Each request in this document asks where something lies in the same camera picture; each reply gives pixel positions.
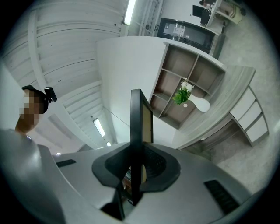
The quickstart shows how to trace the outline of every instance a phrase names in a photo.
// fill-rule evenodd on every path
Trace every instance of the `gray countertop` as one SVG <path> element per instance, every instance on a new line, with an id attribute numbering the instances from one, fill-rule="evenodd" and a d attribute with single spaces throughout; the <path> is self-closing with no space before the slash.
<path id="1" fill-rule="evenodd" d="M 216 93 L 209 100 L 209 111 L 203 113 L 196 109 L 175 132 L 172 146 L 182 149 L 191 145 L 216 126 L 241 98 L 254 73 L 255 69 L 252 67 L 228 66 Z"/>

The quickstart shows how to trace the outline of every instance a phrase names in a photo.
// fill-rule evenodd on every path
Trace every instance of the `white drawer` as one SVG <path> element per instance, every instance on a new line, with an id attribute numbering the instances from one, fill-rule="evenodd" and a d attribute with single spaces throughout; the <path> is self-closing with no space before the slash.
<path id="1" fill-rule="evenodd" d="M 250 109 L 238 121 L 243 129 L 246 129 L 262 112 L 257 101 L 253 103 Z"/>
<path id="2" fill-rule="evenodd" d="M 264 117 L 261 116 L 258 121 L 248 129 L 246 132 L 251 142 L 260 138 L 264 133 L 267 132 L 266 122 Z"/>
<path id="3" fill-rule="evenodd" d="M 241 99 L 237 102 L 234 108 L 231 110 L 231 114 L 236 120 L 239 120 L 243 114 L 250 108 L 250 106 L 255 101 L 255 96 L 252 91 L 247 88 L 246 92 L 243 94 Z"/>

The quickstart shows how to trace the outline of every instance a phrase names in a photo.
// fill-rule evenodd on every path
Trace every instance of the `ceiling light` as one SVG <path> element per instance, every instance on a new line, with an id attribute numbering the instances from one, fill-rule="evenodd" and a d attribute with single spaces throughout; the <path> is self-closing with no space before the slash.
<path id="1" fill-rule="evenodd" d="M 125 13 L 124 19 L 123 19 L 123 23 L 125 25 L 130 25 L 135 2 L 136 2 L 136 0 L 129 0 L 128 6 L 126 9 L 126 13 Z"/>
<path id="2" fill-rule="evenodd" d="M 105 132 L 101 126 L 101 123 L 99 122 L 99 119 L 96 119 L 93 121 L 95 127 L 97 128 L 97 130 L 99 131 L 99 133 L 101 134 L 101 136 L 103 137 L 105 135 Z"/>

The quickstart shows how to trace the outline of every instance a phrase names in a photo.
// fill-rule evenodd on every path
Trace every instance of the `shelf compartment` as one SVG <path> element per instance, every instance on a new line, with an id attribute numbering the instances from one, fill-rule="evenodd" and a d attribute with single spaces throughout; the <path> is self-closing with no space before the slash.
<path id="1" fill-rule="evenodd" d="M 168 100 L 170 99 L 170 96 L 167 96 L 167 95 L 165 95 L 163 93 L 160 93 L 160 92 L 155 92 L 153 95 L 156 96 L 156 97 L 159 97 L 160 99 L 162 99 L 166 102 L 168 102 Z"/>
<path id="2" fill-rule="evenodd" d="M 168 72 L 162 70 L 159 75 L 154 94 L 162 93 L 167 97 L 171 97 L 178 85 L 179 80 L 180 77 L 168 74 Z"/>
<path id="3" fill-rule="evenodd" d="M 194 96 L 203 98 L 206 95 L 206 92 L 204 92 L 203 90 L 195 86 L 192 90 L 192 94 Z M 166 110 L 161 115 L 161 118 L 169 117 L 172 120 L 174 120 L 174 122 L 181 125 L 186 120 L 186 118 L 190 115 L 190 113 L 196 108 L 194 103 L 190 100 L 188 100 L 185 103 L 177 105 L 174 103 L 173 100 L 171 100 L 168 106 L 166 107 Z"/>
<path id="4" fill-rule="evenodd" d="M 161 70 L 166 71 L 166 72 L 169 73 L 169 74 L 176 75 L 176 76 L 178 76 L 179 78 L 184 78 L 183 76 L 180 76 L 180 75 L 178 75 L 178 74 L 176 74 L 176 73 L 174 73 L 174 72 L 171 72 L 171 71 L 169 71 L 169 70 L 167 70 L 167 69 L 165 69 L 165 68 L 162 68 Z"/>
<path id="5" fill-rule="evenodd" d="M 150 101 L 150 106 L 153 109 L 153 114 L 156 117 L 159 117 L 159 115 L 161 114 L 161 112 L 164 110 L 165 106 L 166 106 L 167 102 L 159 97 L 156 96 L 152 96 L 152 99 Z"/>
<path id="6" fill-rule="evenodd" d="M 162 68 L 188 78 L 197 58 L 198 55 L 194 53 L 169 45 Z"/>
<path id="7" fill-rule="evenodd" d="M 209 92 L 209 94 L 212 94 L 223 78 L 223 74 L 224 71 L 220 68 L 207 59 L 199 57 L 189 80 Z"/>

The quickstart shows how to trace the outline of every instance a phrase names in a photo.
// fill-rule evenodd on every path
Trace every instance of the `green leaves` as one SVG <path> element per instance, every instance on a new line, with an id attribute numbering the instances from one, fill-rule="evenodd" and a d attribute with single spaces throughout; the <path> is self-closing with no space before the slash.
<path id="1" fill-rule="evenodd" d="M 179 89 L 178 92 L 175 93 L 175 97 L 172 97 L 172 99 L 175 101 L 175 104 L 180 105 L 181 103 L 186 102 L 190 95 L 190 91 Z"/>

